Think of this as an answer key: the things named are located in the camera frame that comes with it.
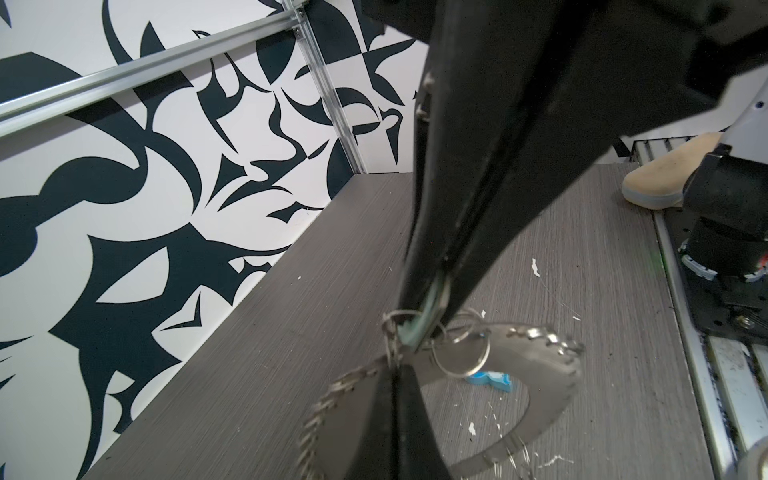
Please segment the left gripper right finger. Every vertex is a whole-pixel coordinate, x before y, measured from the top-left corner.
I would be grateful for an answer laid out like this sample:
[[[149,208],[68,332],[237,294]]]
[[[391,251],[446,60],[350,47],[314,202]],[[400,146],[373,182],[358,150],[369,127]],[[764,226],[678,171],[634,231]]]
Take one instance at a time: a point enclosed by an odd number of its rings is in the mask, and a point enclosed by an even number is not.
[[[395,375],[395,430],[396,479],[451,479],[410,365],[402,365]]]

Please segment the pale green key tag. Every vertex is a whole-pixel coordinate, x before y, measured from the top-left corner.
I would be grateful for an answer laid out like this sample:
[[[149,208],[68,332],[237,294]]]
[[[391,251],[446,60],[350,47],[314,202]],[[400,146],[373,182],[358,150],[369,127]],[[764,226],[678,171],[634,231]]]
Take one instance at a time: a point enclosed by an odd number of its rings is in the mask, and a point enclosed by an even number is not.
[[[447,309],[450,283],[446,274],[440,272],[437,275],[417,314],[398,327],[399,340],[403,345],[417,350],[430,337]]]

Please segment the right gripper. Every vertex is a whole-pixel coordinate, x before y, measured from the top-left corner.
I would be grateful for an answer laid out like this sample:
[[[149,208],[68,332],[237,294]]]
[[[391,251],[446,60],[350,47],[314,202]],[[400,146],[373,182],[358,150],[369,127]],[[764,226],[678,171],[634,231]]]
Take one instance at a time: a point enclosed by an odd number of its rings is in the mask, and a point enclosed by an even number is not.
[[[713,109],[729,73],[767,51],[744,1],[366,1],[372,20],[426,42],[419,93],[435,118],[502,119],[449,251],[444,316],[507,245],[613,141]]]

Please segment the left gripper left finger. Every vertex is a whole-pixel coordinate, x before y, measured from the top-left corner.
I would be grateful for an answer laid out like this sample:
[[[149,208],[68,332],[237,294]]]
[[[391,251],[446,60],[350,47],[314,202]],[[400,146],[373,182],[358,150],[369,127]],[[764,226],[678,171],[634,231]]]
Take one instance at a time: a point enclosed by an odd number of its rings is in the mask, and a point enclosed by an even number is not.
[[[378,376],[371,411],[345,479],[398,478],[395,380],[389,367]]]

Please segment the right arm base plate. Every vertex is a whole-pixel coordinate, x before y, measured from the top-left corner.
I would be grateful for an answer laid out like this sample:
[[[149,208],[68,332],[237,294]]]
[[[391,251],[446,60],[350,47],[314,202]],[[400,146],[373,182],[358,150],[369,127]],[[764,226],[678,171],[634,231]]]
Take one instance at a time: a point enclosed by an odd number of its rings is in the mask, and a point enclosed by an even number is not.
[[[681,207],[664,211],[689,315],[697,330],[767,343],[767,244]]]

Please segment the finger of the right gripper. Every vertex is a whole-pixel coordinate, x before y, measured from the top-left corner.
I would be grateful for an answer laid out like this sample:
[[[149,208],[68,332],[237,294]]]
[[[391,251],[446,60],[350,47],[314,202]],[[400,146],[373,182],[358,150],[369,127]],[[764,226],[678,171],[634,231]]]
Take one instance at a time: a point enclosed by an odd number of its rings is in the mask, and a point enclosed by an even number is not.
[[[462,112],[435,118],[430,98],[418,95],[415,214],[398,304],[420,309],[432,282],[446,274],[449,251],[469,209],[468,194],[489,168],[490,145],[502,119]]]

